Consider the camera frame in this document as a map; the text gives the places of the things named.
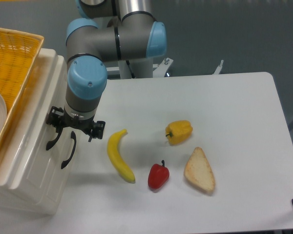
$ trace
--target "yellow banana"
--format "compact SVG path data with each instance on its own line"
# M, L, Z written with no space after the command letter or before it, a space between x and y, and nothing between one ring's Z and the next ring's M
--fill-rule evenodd
M120 153L118 152L118 143L122 136L127 133L126 129L116 132L110 136L107 142L107 154L109 160L118 171L118 173L129 183L134 183L136 178L130 167L122 159Z

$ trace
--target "yellow basket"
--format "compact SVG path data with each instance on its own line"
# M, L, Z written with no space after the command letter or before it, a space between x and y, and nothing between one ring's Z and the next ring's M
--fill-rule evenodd
M6 122L0 132L0 148L14 121L19 100L43 40L44 37L39 35L0 28L0 94L8 111Z

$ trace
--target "yellow bell pepper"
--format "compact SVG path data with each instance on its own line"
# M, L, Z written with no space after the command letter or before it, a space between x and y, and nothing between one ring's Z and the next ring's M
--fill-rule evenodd
M188 139L192 133L191 123L187 120L179 120L170 123L166 129L166 137L171 145L178 144Z

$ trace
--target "bread slice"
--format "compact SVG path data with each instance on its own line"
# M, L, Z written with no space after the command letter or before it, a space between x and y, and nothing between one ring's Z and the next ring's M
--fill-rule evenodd
M184 176L194 186L212 193L215 189L215 178L209 162L200 147L196 147L189 158Z

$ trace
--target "white drawer unit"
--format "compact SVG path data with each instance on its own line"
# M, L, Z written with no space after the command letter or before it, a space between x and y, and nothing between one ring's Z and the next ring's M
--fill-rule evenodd
M51 106L64 105L66 76L64 58L54 50L41 49L16 122L0 151L0 206L56 212L72 161L64 169L61 163L70 156L74 140L72 129L64 128L59 141L47 151L47 142L57 133L45 117Z

